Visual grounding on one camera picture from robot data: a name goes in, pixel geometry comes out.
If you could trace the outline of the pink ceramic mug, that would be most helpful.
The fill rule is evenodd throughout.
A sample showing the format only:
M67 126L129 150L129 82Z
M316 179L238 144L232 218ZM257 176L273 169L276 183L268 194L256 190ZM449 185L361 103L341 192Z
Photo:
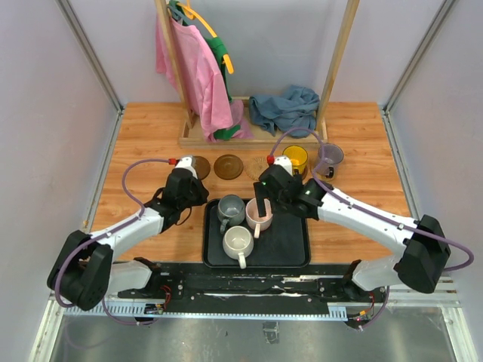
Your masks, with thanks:
M266 216L259 217L255 198L251 199L245 207L245 219L248 226L254 231L254 238L259 238L260 233L267 230L272 223L273 213L269 200L265 200Z

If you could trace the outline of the purple glass cup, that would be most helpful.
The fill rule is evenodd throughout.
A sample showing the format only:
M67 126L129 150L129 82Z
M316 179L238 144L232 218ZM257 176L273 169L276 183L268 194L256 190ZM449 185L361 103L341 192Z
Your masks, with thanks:
M337 175L337 170L343 162L343 150L332 143L325 143L319 148L316 162L321 166L323 163L329 164L334 168L334 177Z

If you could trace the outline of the woven rattan coaster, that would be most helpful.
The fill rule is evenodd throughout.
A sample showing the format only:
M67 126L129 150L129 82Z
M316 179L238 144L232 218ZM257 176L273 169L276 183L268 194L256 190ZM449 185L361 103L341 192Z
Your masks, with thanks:
M268 168L265 157L251 158L245 164L245 173L254 181L258 181L261 174Z

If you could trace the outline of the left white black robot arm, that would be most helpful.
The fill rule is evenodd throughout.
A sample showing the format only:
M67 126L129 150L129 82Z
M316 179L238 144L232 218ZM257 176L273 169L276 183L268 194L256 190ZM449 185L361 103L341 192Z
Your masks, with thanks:
M120 266L118 256L141 241L159 235L176 225L183 211L202 206L208 199L195 168L180 162L168 175L165 186L140 210L100 232L71 232L48 275L47 285L64 308L76 306L88 311L103 297L118 291L136 289L151 299L162 288L162 280L141 261Z

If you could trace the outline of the brown wooden coaster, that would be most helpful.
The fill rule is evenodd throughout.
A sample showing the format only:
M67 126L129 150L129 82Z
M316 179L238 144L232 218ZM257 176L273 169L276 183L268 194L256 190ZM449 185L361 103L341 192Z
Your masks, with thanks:
M231 154L221 155L214 162L215 174L224 180L233 180L238 178L244 169L242 160Z
M307 174L308 174L308 167L307 166L304 166L304 167L293 166L293 175L294 176L301 175L302 179L305 179Z

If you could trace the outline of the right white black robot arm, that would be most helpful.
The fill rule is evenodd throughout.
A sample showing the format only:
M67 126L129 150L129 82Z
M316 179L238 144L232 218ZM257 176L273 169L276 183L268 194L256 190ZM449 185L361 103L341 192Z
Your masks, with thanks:
M451 254L437 219L387 213L319 179L305 183L277 164L260 175L254 190L257 198L269 200L275 213L337 224L391 250L381 259L352 262L341 284L343 295L352 302L378 287L397 284L433 293Z

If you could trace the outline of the yellow glass mug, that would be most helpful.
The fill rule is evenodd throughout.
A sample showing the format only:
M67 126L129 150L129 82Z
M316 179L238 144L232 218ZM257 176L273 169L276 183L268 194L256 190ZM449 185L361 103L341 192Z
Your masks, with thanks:
M309 163L309 154L308 152L301 146L288 146L284 149L283 155L288 156L291 159L293 166L297 167L304 167L308 166Z

